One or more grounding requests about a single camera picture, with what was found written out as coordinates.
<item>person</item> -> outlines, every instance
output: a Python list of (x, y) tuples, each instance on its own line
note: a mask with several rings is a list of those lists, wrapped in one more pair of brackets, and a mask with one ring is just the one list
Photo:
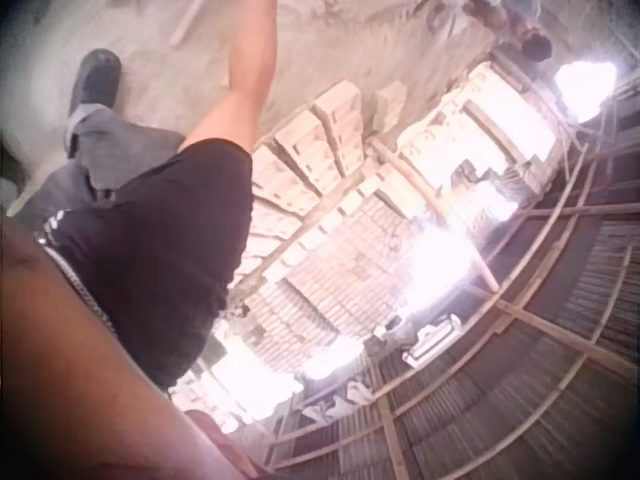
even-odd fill
[[(110, 109), (117, 58), (90, 54), (72, 99), (72, 159), (23, 215), (2, 218), (3, 447), (28, 452), (46, 478), (242, 478), (162, 392), (199, 355), (245, 248), (276, 11), (276, 0), (240, 4), (230, 90), (168, 161), (166, 132)], [(134, 153), (159, 165), (96, 195), (85, 165)], [(61, 212), (37, 243), (17, 224), (37, 225), (49, 200)]]
[(165, 391), (211, 341), (246, 247), (250, 152), (276, 64), (276, 1), (253, 3), (239, 11), (230, 91), (186, 139), (120, 119), (119, 59), (87, 55), (65, 136), (70, 161), (15, 216)]
[(551, 58), (551, 41), (534, 26), (540, 0), (470, 0), (462, 9), (499, 38), (518, 45), (527, 60), (540, 63)]

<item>sandy ground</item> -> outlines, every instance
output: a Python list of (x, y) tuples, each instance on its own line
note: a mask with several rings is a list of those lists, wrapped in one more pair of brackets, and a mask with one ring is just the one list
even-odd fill
[[(3, 28), (0, 129), (31, 176), (27, 195), (65, 161), (71, 86), (91, 49), (121, 57), (117, 110), (133, 122), (186, 133), (225, 92), (230, 0), (211, 1), (177, 48), (169, 38), (188, 0), (119, 3), (51, 0), (37, 25), (26, 8)], [(442, 42), (425, 26), (428, 8), (409, 15), (415, 3), (281, 0), (278, 72), (263, 131), (343, 78), (362, 89), (365, 116), (373, 93), (396, 79), (410, 92), (403, 122), (423, 116), (493, 38), (469, 22)]]

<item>skin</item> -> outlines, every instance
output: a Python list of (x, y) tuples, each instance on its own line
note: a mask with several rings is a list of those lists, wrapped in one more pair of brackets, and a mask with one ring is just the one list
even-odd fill
[[(276, 9), (276, 0), (242, 2), (230, 92), (182, 148), (223, 138), (253, 149), (275, 71)], [(48, 471), (230, 478), (217, 448), (144, 376), (31, 236), (7, 218), (1, 235), (3, 413)]]
[(520, 45), (530, 35), (538, 31), (531, 27), (526, 19), (517, 12), (507, 10), (502, 6), (492, 7), (483, 0), (470, 0), (462, 7), (462, 10), (493, 32), (508, 27), (514, 41)]

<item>foot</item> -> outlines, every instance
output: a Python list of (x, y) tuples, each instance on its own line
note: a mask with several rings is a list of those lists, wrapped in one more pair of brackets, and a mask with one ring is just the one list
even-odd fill
[(80, 104), (100, 104), (113, 108), (118, 96), (122, 64), (118, 56), (105, 49), (89, 52), (80, 63), (71, 94), (69, 115)]

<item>gray pants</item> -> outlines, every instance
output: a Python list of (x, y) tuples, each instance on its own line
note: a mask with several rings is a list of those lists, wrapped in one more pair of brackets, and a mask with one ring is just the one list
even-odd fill
[(61, 210), (108, 204), (114, 192), (171, 159), (184, 136), (141, 127), (102, 105), (80, 105), (69, 117), (65, 147), (75, 150), (14, 216), (32, 232)]

